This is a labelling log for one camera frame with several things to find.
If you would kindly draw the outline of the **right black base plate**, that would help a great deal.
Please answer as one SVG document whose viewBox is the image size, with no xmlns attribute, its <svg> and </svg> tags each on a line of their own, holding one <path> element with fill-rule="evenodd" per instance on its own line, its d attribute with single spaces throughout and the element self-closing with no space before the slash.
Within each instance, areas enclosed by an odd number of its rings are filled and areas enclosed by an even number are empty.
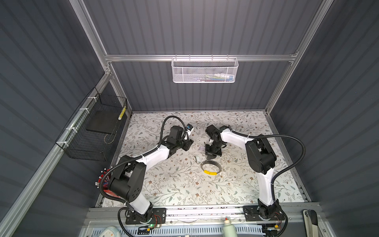
<svg viewBox="0 0 379 237">
<path fill-rule="evenodd" d="M 281 222 L 285 220 L 283 212 L 275 204 L 268 207 L 265 205 L 245 205 L 242 209 L 246 221 Z"/>
</svg>

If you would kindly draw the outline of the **yellow green marker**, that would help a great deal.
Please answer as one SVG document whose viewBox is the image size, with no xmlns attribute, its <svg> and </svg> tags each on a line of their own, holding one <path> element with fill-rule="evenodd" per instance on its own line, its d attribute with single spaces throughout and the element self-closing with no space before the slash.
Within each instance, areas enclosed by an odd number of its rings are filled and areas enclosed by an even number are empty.
<svg viewBox="0 0 379 237">
<path fill-rule="evenodd" d="M 118 116 L 118 120 L 122 120 L 122 118 L 123 118 L 125 112 L 126 112 L 126 106 L 123 107 L 121 113 L 120 113 L 119 116 Z"/>
</svg>

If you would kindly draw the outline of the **white bottle with red cap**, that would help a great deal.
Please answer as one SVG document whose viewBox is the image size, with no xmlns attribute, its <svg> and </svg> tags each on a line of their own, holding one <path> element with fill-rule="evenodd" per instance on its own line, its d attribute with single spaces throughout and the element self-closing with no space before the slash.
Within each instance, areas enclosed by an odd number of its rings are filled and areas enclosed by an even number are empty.
<svg viewBox="0 0 379 237">
<path fill-rule="evenodd" d="M 226 217 L 224 220 L 222 235 L 223 237 L 237 237 L 235 226 L 231 223 L 229 217 Z"/>
</svg>

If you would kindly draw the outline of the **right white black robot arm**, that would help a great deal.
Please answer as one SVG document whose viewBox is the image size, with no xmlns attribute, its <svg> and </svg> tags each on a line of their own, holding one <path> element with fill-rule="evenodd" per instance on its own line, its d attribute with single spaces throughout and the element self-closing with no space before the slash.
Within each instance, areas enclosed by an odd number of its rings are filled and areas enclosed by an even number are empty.
<svg viewBox="0 0 379 237">
<path fill-rule="evenodd" d="M 259 216 L 263 220 L 271 219 L 279 211 L 279 203 L 275 198 L 272 184 L 277 158 L 267 138 L 263 135 L 244 135 L 228 126 L 217 128 L 210 125 L 205 132 L 210 138 L 210 143 L 205 146 L 208 160 L 222 156 L 222 149 L 228 143 L 236 145 L 246 152 L 250 167 L 257 173 Z"/>
</svg>

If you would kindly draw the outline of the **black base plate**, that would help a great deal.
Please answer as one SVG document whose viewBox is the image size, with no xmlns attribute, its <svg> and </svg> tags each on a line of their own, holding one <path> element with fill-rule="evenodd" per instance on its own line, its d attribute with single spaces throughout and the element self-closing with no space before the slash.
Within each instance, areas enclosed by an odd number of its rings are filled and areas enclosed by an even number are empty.
<svg viewBox="0 0 379 237">
<path fill-rule="evenodd" d="M 164 224 L 166 222 L 166 208 L 150 208 L 145 214 L 137 211 L 128 211 L 126 214 L 126 225 L 138 224 Z"/>
<path fill-rule="evenodd" d="M 283 212 L 275 204 L 268 207 L 265 205 L 245 205 L 242 209 L 246 221 L 281 222 L 285 220 Z"/>
</svg>

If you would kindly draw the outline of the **red cup with pens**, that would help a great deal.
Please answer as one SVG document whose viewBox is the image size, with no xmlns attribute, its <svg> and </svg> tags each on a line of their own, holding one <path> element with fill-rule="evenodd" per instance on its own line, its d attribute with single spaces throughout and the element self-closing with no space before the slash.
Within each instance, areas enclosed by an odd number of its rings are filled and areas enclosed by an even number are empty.
<svg viewBox="0 0 379 237">
<path fill-rule="evenodd" d="M 98 181 L 95 182 L 95 186 L 98 189 L 100 189 L 100 186 L 101 186 L 100 184 L 101 182 L 103 182 L 102 183 L 103 191 L 100 192 L 100 194 L 105 198 L 109 198 L 109 197 L 118 198 L 119 196 L 109 189 L 109 182 L 111 179 L 111 175 L 109 174 L 109 171 L 110 169 L 106 169 L 106 168 L 101 171 L 98 177 Z"/>
</svg>

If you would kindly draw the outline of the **white black handheld tool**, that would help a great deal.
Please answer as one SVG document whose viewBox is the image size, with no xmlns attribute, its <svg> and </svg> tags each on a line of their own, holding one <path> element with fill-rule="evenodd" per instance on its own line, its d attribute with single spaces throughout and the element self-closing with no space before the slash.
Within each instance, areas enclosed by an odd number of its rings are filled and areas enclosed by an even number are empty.
<svg viewBox="0 0 379 237">
<path fill-rule="evenodd" d="M 303 210 L 303 218 L 307 237 L 319 237 L 317 213 L 311 209 Z"/>
</svg>

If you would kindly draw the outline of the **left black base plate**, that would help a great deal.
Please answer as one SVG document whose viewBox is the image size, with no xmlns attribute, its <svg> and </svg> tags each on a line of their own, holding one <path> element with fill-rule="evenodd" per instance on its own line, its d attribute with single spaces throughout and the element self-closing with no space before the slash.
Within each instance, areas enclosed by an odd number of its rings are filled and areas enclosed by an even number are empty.
<svg viewBox="0 0 379 237">
<path fill-rule="evenodd" d="M 138 224 L 164 224 L 166 222 L 166 208 L 150 208 L 145 214 L 137 211 L 128 211 L 126 214 L 126 225 Z"/>
</svg>

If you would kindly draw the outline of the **white rounded device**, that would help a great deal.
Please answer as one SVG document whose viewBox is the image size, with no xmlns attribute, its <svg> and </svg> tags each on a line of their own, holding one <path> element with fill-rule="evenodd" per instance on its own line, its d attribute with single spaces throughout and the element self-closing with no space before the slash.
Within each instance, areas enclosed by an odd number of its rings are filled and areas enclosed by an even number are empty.
<svg viewBox="0 0 379 237">
<path fill-rule="evenodd" d="M 105 228 L 99 235 L 98 237 L 121 237 L 120 231 L 114 227 L 114 226 L 109 226 Z"/>
</svg>

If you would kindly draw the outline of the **large keyring with yellow grip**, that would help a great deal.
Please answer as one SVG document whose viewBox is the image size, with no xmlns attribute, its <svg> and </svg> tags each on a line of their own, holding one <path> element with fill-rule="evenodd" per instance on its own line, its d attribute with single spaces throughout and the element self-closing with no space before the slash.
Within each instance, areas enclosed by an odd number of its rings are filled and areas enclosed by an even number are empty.
<svg viewBox="0 0 379 237">
<path fill-rule="evenodd" d="M 221 165 L 216 161 L 203 161 L 200 163 L 200 168 L 205 174 L 211 176 L 216 176 L 223 170 Z"/>
</svg>

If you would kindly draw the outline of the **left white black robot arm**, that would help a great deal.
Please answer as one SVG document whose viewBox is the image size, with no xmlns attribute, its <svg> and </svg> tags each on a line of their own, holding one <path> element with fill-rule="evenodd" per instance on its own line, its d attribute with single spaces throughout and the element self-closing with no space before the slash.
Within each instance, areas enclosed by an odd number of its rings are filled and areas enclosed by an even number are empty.
<svg viewBox="0 0 379 237">
<path fill-rule="evenodd" d="M 108 181 L 103 183 L 102 195 L 107 199 L 122 202 L 136 215 L 136 219 L 147 223 L 153 216 L 153 204 L 142 194 L 146 172 L 155 165 L 174 155 L 177 150 L 189 150 L 194 128 L 173 126 L 168 136 L 163 137 L 152 150 L 138 156 L 124 156 L 120 165 L 109 171 Z"/>
</svg>

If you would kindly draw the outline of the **aluminium rail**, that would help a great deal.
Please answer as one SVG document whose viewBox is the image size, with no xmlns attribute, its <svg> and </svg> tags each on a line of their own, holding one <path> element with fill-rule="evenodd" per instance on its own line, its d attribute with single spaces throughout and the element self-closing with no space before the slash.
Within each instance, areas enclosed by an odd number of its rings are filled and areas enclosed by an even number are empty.
<svg viewBox="0 0 379 237">
<path fill-rule="evenodd" d="M 167 206 L 165 223 L 168 225 L 222 222 L 226 217 L 233 221 L 244 222 L 246 218 L 243 207 L 244 205 L 242 204 Z M 117 224 L 118 210 L 118 207 L 90 208 L 84 220 L 84 225 Z"/>
</svg>

